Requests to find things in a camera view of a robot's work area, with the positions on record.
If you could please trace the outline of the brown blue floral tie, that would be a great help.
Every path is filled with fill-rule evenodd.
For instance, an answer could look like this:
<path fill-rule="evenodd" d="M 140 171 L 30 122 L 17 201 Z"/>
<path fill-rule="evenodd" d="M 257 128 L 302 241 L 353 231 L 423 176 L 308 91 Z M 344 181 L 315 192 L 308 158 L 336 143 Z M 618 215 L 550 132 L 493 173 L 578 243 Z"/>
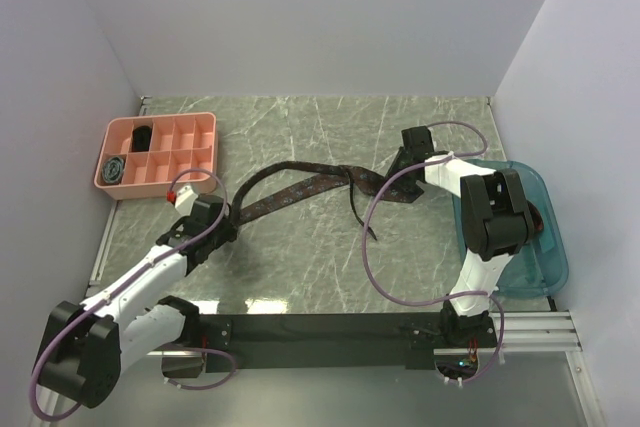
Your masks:
<path fill-rule="evenodd" d="M 231 202 L 230 220 L 235 227 L 240 227 L 295 203 L 346 186 L 349 188 L 349 205 L 354 218 L 359 224 L 363 224 L 364 221 L 355 206 L 355 192 L 360 191 L 369 197 L 376 196 L 384 183 L 405 166 L 404 163 L 396 161 L 386 174 L 381 175 L 373 170 L 354 165 L 329 165 L 304 161 L 274 163 L 259 170 L 239 187 Z M 310 176 L 259 199 L 247 207 L 243 205 L 245 197 L 253 187 L 285 170 L 308 173 Z"/>

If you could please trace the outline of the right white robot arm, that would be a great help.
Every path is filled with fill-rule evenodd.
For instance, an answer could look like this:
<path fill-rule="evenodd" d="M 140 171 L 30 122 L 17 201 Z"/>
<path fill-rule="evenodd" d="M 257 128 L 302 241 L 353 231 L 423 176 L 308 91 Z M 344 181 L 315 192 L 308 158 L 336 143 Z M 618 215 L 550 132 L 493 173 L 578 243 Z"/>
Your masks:
<path fill-rule="evenodd" d="M 488 295 L 542 223 L 533 217 L 536 209 L 515 170 L 479 167 L 438 151 L 426 126 L 401 134 L 403 146 L 386 174 L 394 182 L 385 199 L 411 203 L 422 195 L 420 185 L 426 183 L 460 201 L 466 256 L 452 289 L 456 297 L 443 303 L 439 325 L 445 342 L 461 346 L 489 328 Z"/>

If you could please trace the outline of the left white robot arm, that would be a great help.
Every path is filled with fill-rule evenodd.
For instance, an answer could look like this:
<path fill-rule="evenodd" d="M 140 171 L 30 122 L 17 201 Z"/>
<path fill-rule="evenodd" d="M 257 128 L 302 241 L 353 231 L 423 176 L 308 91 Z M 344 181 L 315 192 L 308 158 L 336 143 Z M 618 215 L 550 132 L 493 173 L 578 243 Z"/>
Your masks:
<path fill-rule="evenodd" d="M 158 347 L 174 344 L 205 354 L 198 307 L 163 293 L 236 232 L 221 197 L 177 199 L 174 206 L 182 217 L 138 264 L 81 303 L 63 301 L 51 311 L 32 390 L 44 387 L 94 408 L 106 400 L 122 373 Z"/>

